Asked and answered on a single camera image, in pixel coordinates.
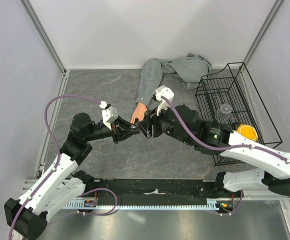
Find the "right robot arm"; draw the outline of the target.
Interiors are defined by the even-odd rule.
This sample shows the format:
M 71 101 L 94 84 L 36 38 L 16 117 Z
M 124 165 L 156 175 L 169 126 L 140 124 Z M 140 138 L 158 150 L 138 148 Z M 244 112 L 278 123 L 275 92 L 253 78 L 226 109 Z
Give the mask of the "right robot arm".
M 255 167 L 242 172 L 218 173 L 213 189 L 220 197 L 230 192 L 263 188 L 290 197 L 290 152 L 274 150 L 227 126 L 201 120 L 197 111 L 185 105 L 136 109 L 131 122 L 148 138 L 166 134 L 203 154 L 232 158 Z

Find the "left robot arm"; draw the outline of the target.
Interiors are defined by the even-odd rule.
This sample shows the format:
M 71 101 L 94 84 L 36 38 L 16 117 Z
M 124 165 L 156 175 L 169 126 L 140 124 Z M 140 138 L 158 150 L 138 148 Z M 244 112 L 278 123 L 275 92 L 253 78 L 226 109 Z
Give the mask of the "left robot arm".
M 103 110 L 102 117 L 100 122 L 94 122 L 87 113 L 76 114 L 67 139 L 48 170 L 18 199 L 9 198 L 5 202 L 9 239 L 13 238 L 13 232 L 27 240 L 38 239 L 50 219 L 68 202 L 94 193 L 93 178 L 83 171 L 76 172 L 68 183 L 62 184 L 91 152 L 90 141 L 111 138 L 118 143 L 140 133 L 133 124 L 109 110 Z

